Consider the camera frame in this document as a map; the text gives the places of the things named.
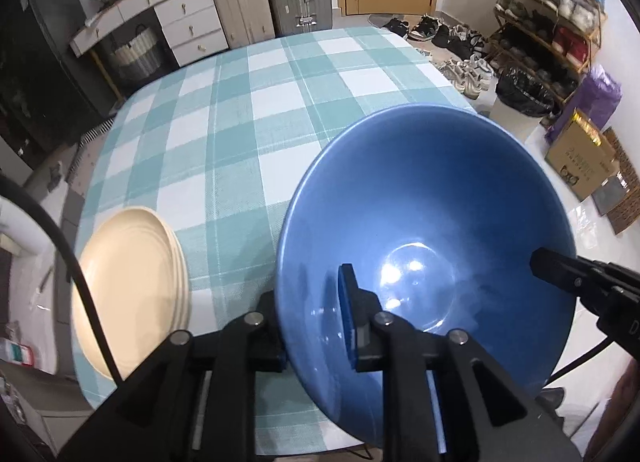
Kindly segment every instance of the table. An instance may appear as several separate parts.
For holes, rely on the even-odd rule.
[[[189,330],[222,328],[273,288],[293,192],[316,155],[352,122],[428,102],[473,111],[406,41],[373,27],[289,36],[206,58],[155,81],[121,108],[96,163],[79,255],[123,206],[156,210],[188,265]],[[97,407],[114,389],[74,338],[78,381]],[[295,375],[258,374],[256,451],[360,444],[311,402]]]

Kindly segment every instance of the black garbage bag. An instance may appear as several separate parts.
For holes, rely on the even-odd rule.
[[[558,111],[553,94],[540,80],[516,66],[504,67],[495,93],[505,105],[529,117]]]

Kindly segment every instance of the plastic bag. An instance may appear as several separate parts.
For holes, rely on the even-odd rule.
[[[538,79],[516,66],[502,70],[495,93],[505,105],[529,117],[549,115],[556,105],[554,97]]]
[[[601,65],[594,65],[573,97],[564,106],[562,115],[546,132],[546,140],[549,142],[556,140],[576,108],[601,130],[618,108],[620,99],[622,99],[622,85],[614,80]]]

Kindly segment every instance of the screw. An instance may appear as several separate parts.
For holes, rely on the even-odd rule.
[[[449,332],[449,339],[457,345],[463,345],[469,341],[469,334],[459,328],[454,328]]]
[[[384,312],[383,310],[381,310],[380,312],[378,312],[373,319],[376,320],[376,323],[380,324],[380,325],[384,325],[384,326],[389,326],[394,322],[394,317],[392,314],[390,314],[389,312]]]
[[[190,334],[186,330],[176,330],[171,337],[169,337],[169,341],[176,346],[185,345],[189,342]]]
[[[264,320],[264,316],[259,312],[249,312],[244,315],[244,322],[248,325],[257,327]]]

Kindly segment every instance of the purple bag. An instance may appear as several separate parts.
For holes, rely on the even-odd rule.
[[[601,65],[594,65],[584,78],[562,114],[546,132],[546,140],[554,142],[566,122],[578,108],[593,121],[598,129],[604,128],[622,99],[622,86]]]

